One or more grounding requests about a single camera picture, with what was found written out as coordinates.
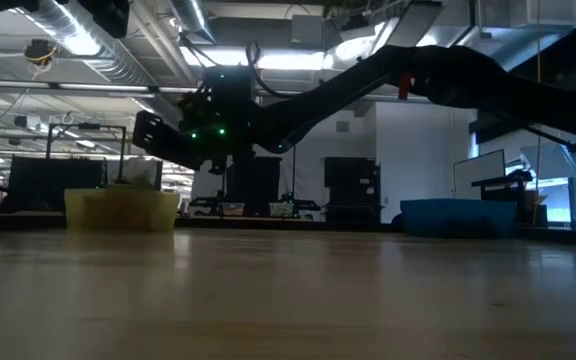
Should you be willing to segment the black gantry frame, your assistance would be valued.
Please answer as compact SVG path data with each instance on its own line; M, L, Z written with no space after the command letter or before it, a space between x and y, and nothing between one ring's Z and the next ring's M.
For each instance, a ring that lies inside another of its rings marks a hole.
M69 130L71 127L77 127L79 130L101 130L101 129L119 129L121 131L121 141L120 141L120 158L119 158L119 167L118 173L116 177L117 184L125 184L124 180L124 156L125 156L125 143L127 140L127 128L125 126L118 126L118 125L103 125L99 123L91 123L91 122L83 122L79 124L62 124L62 123L49 123L48 124L48 136L46 140L46 151L45 151L45 158L51 158L51 151L52 151L52 143L54 140L58 140L62 137L62 134L65 133L66 130ZM58 135L53 135L53 130L55 128L61 128L63 131Z
M285 157L285 156L253 156L251 158L246 158L243 160L252 159L254 157L279 157L282 159L281 165L280 165L279 198L276 202L285 202L287 200L286 196L289 193L293 193L296 189L297 170L296 170L296 154L295 154L295 152L291 151L287 157Z

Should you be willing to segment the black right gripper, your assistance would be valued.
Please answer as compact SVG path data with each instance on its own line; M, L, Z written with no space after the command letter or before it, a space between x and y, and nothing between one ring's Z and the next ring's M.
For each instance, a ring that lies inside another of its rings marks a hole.
M158 115L142 110L136 114L132 144L192 170L210 161L216 174L225 171L228 160L253 158L251 119L259 109L253 100L255 82L249 66L206 68L198 88L178 102L183 115L179 131Z

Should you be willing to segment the black monitor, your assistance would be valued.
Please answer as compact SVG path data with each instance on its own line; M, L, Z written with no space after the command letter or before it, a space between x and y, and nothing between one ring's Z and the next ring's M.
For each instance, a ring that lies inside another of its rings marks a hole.
M15 211L65 211L66 189L105 185L105 165L87 159L14 157L4 203Z

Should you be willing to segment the blue plastic bin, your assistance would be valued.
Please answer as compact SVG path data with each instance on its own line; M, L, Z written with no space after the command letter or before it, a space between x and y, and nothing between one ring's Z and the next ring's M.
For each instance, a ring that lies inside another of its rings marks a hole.
M508 238L517 218L517 205L503 201L405 200L400 209L405 233L429 238Z

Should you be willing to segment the cluttered black desk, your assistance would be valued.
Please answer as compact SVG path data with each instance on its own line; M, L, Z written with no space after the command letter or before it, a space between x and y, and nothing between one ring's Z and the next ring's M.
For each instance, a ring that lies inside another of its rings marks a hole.
M482 200L514 203L518 223L547 226L547 206L543 204L545 197L536 190L527 189L527 184L532 180L529 171L514 170L508 175L472 182L471 186L480 190Z

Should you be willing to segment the ceiling light panel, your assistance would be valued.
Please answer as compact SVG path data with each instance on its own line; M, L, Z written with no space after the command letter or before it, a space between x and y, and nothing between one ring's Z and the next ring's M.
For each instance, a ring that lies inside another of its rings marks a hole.
M202 54L193 53L188 48L180 51L185 61L191 66L212 67L215 65L247 65L248 61L243 48L207 48ZM318 71L324 65L331 65L330 57L323 52L282 51L262 49L257 67L269 70L311 70Z

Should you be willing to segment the round black ceiling fixture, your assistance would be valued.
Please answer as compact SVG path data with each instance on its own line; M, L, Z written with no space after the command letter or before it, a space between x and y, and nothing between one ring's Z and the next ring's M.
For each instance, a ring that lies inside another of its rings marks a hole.
M47 66L52 62L57 52L58 47L48 40L32 39L24 49L23 55L33 65Z

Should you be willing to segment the yellow plastic bin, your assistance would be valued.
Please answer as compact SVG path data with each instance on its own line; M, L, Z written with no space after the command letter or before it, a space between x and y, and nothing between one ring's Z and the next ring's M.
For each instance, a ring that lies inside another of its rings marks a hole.
M67 227L82 231L156 232L174 228L177 193L130 185L64 191Z

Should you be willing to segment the whiteboard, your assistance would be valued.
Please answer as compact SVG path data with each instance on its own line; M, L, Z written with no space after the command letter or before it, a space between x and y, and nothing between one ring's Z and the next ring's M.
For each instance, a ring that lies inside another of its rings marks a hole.
M456 199L480 200L481 189L474 182L505 175L502 149L453 164L453 194Z

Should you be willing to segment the silver round duct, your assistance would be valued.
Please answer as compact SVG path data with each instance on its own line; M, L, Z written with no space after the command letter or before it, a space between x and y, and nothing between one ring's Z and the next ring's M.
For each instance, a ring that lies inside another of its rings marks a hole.
M181 34L195 35L209 44L215 43L215 38L209 28L208 10L202 0L168 1Z

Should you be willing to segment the white printed board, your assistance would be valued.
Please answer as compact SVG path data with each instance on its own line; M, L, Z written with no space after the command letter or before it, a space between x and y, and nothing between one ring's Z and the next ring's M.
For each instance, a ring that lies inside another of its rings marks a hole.
M139 186L149 185L153 190L159 191L162 183L163 163L143 158L106 161L107 183L115 184L119 176L119 167L123 172L121 180Z

